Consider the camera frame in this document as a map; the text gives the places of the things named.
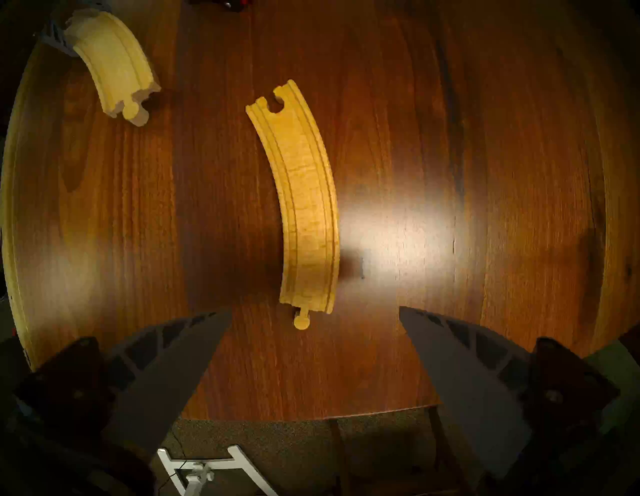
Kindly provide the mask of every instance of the wooden table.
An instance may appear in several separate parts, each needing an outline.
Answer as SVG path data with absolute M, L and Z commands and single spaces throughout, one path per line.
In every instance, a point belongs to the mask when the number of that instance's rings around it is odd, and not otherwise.
M 399 305 L 527 349 L 622 334 L 640 318 L 637 21 L 534 4 L 114 2 L 163 87 L 140 129 L 102 113 L 81 60 L 38 46 L 2 181 L 31 365 L 228 306 L 184 415 L 292 420 L 437 401 Z M 278 198 L 244 113 L 289 78 L 340 211 L 335 310 L 304 332 L 278 304 Z

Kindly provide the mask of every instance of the white bracket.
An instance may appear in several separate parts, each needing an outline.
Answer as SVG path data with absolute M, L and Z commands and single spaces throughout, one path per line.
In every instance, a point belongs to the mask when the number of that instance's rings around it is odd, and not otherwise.
M 158 448 L 158 456 L 164 465 L 166 473 L 173 480 L 173 485 L 180 493 L 185 496 L 187 488 L 182 484 L 182 480 L 178 475 L 178 470 L 191 470 L 193 477 L 189 478 L 190 494 L 197 494 L 206 480 L 211 480 L 213 470 L 229 470 L 232 468 L 241 468 L 249 476 L 249 478 L 258 486 L 266 496 L 278 496 L 277 492 L 269 485 L 258 469 L 253 466 L 251 460 L 240 449 L 240 446 L 234 444 L 229 446 L 227 451 L 233 458 L 223 458 L 220 460 L 175 460 L 169 456 L 169 452 L 165 448 Z M 193 484 L 198 484 L 199 488 L 195 488 Z

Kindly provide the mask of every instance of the cable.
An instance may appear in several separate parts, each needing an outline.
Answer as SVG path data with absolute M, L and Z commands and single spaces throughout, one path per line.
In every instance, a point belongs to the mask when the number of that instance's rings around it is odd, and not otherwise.
M 185 464 L 185 463 L 187 463 L 187 461 L 186 461 L 186 460 L 184 460 L 184 461 L 182 462 L 182 465 L 178 468 L 178 470 L 180 470 L 182 467 L 184 467 L 184 464 Z M 176 476 L 176 475 L 178 475 L 178 471 L 177 471 L 177 470 L 176 470 L 172 475 L 170 475 L 169 477 L 167 477 L 167 478 L 166 478 L 166 480 L 165 480 L 162 484 L 160 484 L 160 486 L 158 487 L 158 491 L 157 491 L 157 493 L 156 493 L 158 496 L 160 495 L 160 489 L 162 489 L 162 488 L 167 484 L 167 482 L 169 482 L 169 481 L 171 480 L 171 478 L 172 478 L 173 476 Z
M 178 470 L 180 470 L 182 467 L 184 467 L 184 464 L 187 463 L 187 460 L 186 460 L 187 456 L 184 454 L 184 448 L 182 446 L 182 443 L 178 439 L 178 436 L 176 436 L 175 432 L 173 432 L 173 427 L 171 427 L 169 429 L 169 432 L 171 433 L 171 436 L 173 436 L 173 438 L 177 441 L 178 445 L 180 446 L 180 450 L 182 451 L 182 457 L 184 458 L 184 461 L 182 462 L 182 465 L 180 466 L 180 468 L 178 468 Z M 160 495 L 160 489 L 162 489 L 167 484 L 167 482 L 169 482 L 171 480 L 171 478 L 173 476 L 177 476 L 178 475 L 178 470 L 174 471 L 172 475 L 167 477 L 166 480 L 162 484 L 160 484 L 160 486 L 158 486 L 158 491 L 156 493 L 157 496 Z
M 175 435 L 175 433 L 173 432 L 173 427 L 169 428 L 169 432 L 171 433 L 171 436 L 173 436 L 173 438 L 178 441 L 178 445 L 180 446 L 180 450 L 182 451 L 182 457 L 183 458 L 187 458 L 187 456 L 184 454 L 184 448 L 182 446 L 182 443 L 180 442 L 180 440 L 178 439 L 178 436 Z

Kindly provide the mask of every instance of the wooden train track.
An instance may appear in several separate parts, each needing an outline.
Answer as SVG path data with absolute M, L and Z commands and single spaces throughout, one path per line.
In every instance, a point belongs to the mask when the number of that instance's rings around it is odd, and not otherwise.
M 82 9 L 69 20 L 65 37 L 88 67 L 103 112 L 122 112 L 132 124 L 145 125 L 149 112 L 141 103 L 160 85 L 129 28 L 108 12 Z
M 280 200 L 280 302 L 300 309 L 294 326 L 306 329 L 309 310 L 333 310 L 340 263 L 338 207 L 324 143 L 302 93 L 291 80 L 273 93 L 283 110 L 270 112 L 260 97 L 246 112 L 269 159 Z

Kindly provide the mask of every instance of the gray carpet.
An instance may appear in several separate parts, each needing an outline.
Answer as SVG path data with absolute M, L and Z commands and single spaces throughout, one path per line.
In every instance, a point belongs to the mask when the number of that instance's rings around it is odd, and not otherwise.
M 441 413 L 447 437 L 474 484 L 481 467 L 455 426 Z M 402 476 L 422 471 L 451 487 L 446 468 L 433 469 L 435 441 L 423 409 L 339 419 L 351 473 L 362 479 Z M 280 496 L 326 495 L 336 483 L 338 467 L 332 438 L 323 420 L 304 422 L 214 422 L 178 419 L 164 440 L 173 458 L 228 458 L 227 447 L 239 445 Z M 177 491 L 157 457 L 152 463 L 161 495 Z M 261 494 L 239 470 L 217 471 L 203 495 Z

